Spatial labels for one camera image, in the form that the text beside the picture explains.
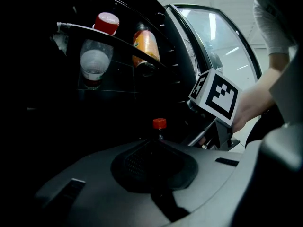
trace gray surface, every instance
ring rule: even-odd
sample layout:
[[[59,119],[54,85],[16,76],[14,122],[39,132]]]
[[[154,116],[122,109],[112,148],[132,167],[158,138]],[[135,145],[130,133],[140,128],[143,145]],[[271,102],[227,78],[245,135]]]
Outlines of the gray surface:
[[[36,197],[50,199],[71,178],[76,178],[85,181],[86,185],[71,208],[66,219],[67,225],[155,227],[169,224],[150,194],[128,192],[111,175],[110,165],[115,156],[139,142],[84,157],[47,182]],[[257,147],[251,147],[243,155],[244,162],[233,167],[217,163],[215,159],[224,157],[240,160],[242,154],[168,144],[194,157],[199,165],[198,175],[192,184],[187,189],[174,192],[177,204],[189,211],[204,204],[194,214],[184,218],[182,226],[187,226],[192,221],[199,225],[201,221],[206,221],[209,223],[207,226],[220,226],[219,223],[230,219],[250,178]]]

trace bottle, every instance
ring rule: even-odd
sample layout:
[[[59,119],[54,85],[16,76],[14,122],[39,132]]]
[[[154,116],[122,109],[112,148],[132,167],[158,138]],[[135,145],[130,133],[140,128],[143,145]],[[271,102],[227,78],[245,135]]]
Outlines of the bottle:
[[[154,119],[152,121],[154,128],[154,137],[156,140],[162,140],[164,129],[166,128],[166,119]]]
[[[135,33],[133,37],[133,45],[154,59],[160,61],[156,38],[154,34],[148,30],[148,27],[142,23],[139,23],[137,26],[137,33]],[[153,76],[157,71],[157,68],[154,65],[134,55],[133,64],[135,73],[142,77]]]
[[[94,29],[114,35],[119,27],[119,19],[111,13],[100,13],[95,20]],[[85,40],[80,52],[83,82],[89,89],[97,89],[103,74],[113,57],[113,47],[93,40]]]

